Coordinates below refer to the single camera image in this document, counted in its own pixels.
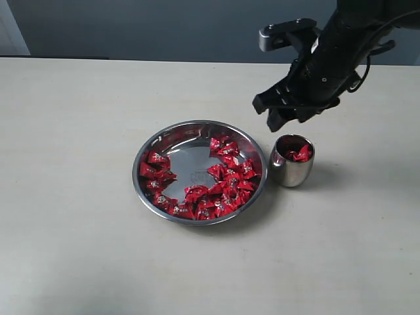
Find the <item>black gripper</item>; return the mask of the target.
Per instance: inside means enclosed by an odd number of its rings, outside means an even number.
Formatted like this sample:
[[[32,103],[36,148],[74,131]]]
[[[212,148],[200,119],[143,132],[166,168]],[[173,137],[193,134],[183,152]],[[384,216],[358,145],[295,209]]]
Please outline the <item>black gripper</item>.
[[[357,28],[342,19],[331,19],[318,37],[318,45],[285,83],[276,83],[256,94],[252,105],[258,114],[268,110],[266,124],[271,132],[279,131],[287,122],[303,123],[325,109],[340,103],[345,92],[357,91],[371,68],[382,37],[391,26],[374,24]],[[297,102],[289,103],[289,92]]]

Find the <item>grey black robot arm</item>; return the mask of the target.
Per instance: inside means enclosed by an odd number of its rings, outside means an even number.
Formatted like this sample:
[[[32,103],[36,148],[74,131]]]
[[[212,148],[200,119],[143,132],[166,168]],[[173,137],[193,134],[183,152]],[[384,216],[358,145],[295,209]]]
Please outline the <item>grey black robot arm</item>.
[[[255,111],[268,112],[268,128],[276,132],[338,106],[344,92],[357,91],[366,80],[356,68],[395,47],[381,39],[396,28],[419,29],[418,1],[338,1],[321,30],[309,18],[261,29],[261,51],[293,47],[298,57],[282,80],[254,97]]]

